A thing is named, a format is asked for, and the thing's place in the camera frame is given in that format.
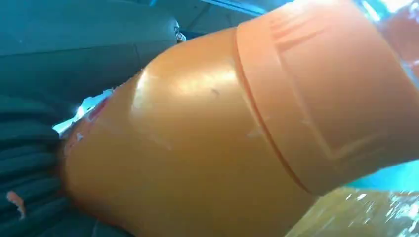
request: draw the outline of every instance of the plastic bottle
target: plastic bottle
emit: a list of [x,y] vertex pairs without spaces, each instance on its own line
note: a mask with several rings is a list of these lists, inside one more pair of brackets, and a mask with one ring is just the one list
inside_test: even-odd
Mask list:
[[412,80],[357,5],[295,1],[117,88],[67,144],[67,188],[137,236],[283,236],[318,196],[418,157]]

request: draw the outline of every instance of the dark green fabric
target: dark green fabric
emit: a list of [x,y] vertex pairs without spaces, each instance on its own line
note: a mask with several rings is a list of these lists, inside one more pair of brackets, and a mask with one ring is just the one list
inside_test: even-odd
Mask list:
[[[83,73],[70,73],[71,68],[60,68],[61,77],[39,72],[20,78],[22,73],[16,66],[19,63],[13,65],[10,68],[12,64],[0,64],[0,236],[131,236],[79,212],[61,192],[55,173],[60,140],[52,130],[53,125],[74,115],[84,98],[127,78],[114,79],[112,83],[109,79],[88,81],[90,78]],[[24,200],[23,220],[16,206],[7,200],[8,191]]]

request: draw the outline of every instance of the clear plastic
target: clear plastic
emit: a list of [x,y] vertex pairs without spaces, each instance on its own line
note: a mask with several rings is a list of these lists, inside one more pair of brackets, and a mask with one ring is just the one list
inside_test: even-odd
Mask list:
[[419,237],[419,193],[339,188],[286,237]]

